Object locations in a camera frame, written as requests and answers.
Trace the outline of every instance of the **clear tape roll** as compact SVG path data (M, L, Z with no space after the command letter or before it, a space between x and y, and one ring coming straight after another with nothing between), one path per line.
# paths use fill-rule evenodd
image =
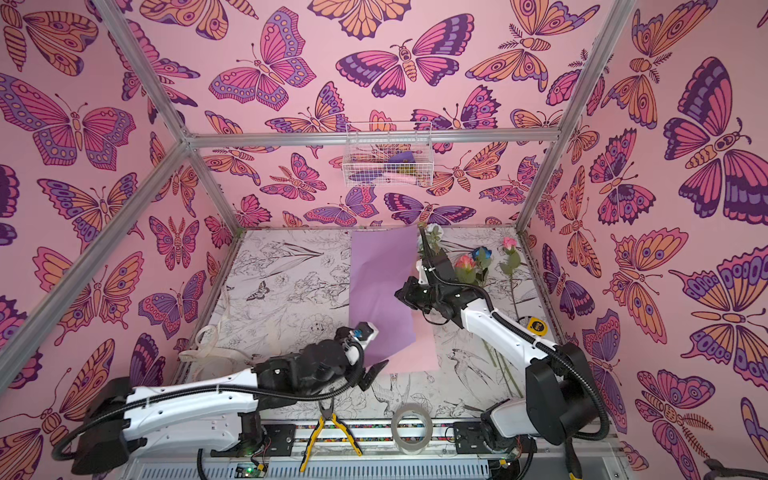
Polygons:
M403 440L397 432L397 425L400 424L400 420L408 415L415 416L424 424L424 438L418 442L407 442ZM400 449L400 452L407 455L417 455L427 448L431 439L432 418L429 416L429 412L424 410L418 403L406 403L397 409L395 415L392 416L392 440L395 442L395 445L397 445L397 448Z

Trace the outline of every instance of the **yellow pliers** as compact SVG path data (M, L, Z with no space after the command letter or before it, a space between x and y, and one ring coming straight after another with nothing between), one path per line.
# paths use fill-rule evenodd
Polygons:
M317 422L317 427L312 431L312 435L310 436L310 442L306 444L306 450L304 451L304 456L301 459L301 468L300 472L304 473L304 470L306 470L306 464L310 461L310 454L312 453L312 447L315 446L315 441L320 436L320 433L323 431L323 427L325 427L325 424L327 421L333 422L333 424L336 426L337 429L344 432L344 435L346 435L346 439L349 442L349 444L352 446L353 449L355 449L355 452L358 456L362 457L362 451L360 450L359 445L357 445L357 441L355 440L355 437L352 435L352 433L349 431L346 425L344 425L343 422L337 419L336 413L333 412L333 399L331 399L331 406L329 408L324 408L322 402L318 402L317 405L320 407L320 420Z

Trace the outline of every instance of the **wire basket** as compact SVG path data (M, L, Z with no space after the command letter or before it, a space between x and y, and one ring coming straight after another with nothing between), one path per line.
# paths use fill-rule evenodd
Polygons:
M384 138L366 135L376 122L349 122L342 159L347 187L370 185L432 186L435 152L432 150L432 124L390 121Z

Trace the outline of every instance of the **tape roll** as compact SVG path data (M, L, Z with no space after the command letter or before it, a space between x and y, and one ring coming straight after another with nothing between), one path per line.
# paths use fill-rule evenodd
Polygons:
M400 434L397 432L397 425L400 424L400 420L408 415L415 416L424 424L424 438L418 442L407 442L403 440L400 437ZM432 439L432 418L430 418L429 412L424 410L418 403L406 403L405 405L401 406L397 412L395 412L395 415L392 416L391 428L392 440L394 440L395 445L397 445L397 448L400 449L400 452L408 455L416 455L421 453L422 450L427 448L429 441Z

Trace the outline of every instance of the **purple paper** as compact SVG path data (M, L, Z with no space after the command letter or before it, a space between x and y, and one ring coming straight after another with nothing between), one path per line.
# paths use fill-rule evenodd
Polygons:
M416 341L411 309L395 298L418 259L416 226L352 232L349 325L370 322L379 336L366 348L365 367Z

